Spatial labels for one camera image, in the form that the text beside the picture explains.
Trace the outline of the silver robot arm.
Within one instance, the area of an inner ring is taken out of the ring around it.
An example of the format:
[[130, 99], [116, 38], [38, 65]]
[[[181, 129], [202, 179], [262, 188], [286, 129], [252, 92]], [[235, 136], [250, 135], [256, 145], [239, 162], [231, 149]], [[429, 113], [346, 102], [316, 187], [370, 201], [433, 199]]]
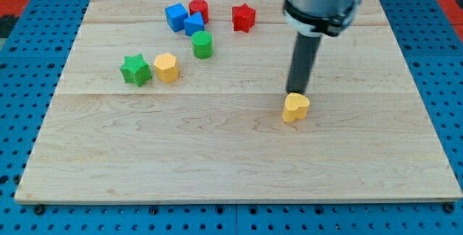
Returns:
[[336, 37], [352, 23], [362, 0], [284, 0], [286, 22], [297, 31], [287, 93], [306, 92], [324, 35]]

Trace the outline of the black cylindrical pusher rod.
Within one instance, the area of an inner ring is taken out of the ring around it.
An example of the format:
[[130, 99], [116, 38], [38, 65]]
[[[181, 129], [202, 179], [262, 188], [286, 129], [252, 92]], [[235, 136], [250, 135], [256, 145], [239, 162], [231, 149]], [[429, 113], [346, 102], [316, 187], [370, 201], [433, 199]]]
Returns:
[[310, 37], [301, 33], [297, 34], [286, 81], [287, 93], [305, 94], [320, 40], [320, 36]]

